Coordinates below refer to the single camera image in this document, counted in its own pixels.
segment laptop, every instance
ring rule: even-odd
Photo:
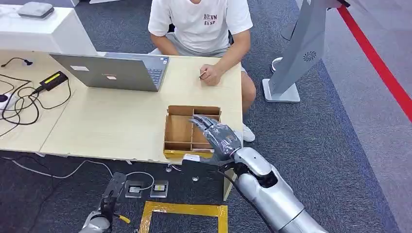
[[[50,56],[86,86],[136,91],[159,91],[169,63],[166,56],[133,53]]]

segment sticker on laptop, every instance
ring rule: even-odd
[[[70,66],[74,70],[79,70],[79,71],[89,71],[87,67],[80,67],[80,66]]]

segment red line on floor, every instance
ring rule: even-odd
[[[373,48],[368,38],[366,38],[365,34],[362,32],[361,28],[353,19],[347,8],[342,6],[338,8],[338,11],[341,14],[346,25],[348,26],[349,30],[352,32],[356,41],[362,48],[366,57],[369,59],[372,66],[375,68],[376,72],[378,73],[382,81],[388,87],[389,91],[395,97],[395,100],[398,102],[403,112],[412,122],[412,99],[408,96],[408,93],[406,93],[406,91],[398,83],[395,76],[385,65],[381,57],[379,57],[379,54]]]

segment cardboard box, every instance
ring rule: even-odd
[[[189,121],[194,114],[210,117],[220,122],[219,107],[169,106],[163,145],[166,158],[179,159],[185,154],[212,157],[212,146],[203,136],[203,132]]]

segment robot finger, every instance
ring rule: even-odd
[[[220,124],[220,122],[218,122],[216,119],[209,118],[209,120],[210,120],[214,125]]]
[[[210,118],[206,116],[199,116],[199,115],[193,115],[193,118],[198,120],[199,122],[203,123],[204,126],[208,129],[210,126],[213,125],[213,122],[210,121]]]
[[[201,123],[200,121],[196,120],[196,119],[189,119],[190,122],[192,122],[193,124],[195,124],[201,131],[205,131],[207,130],[207,127],[204,126],[203,123]]]

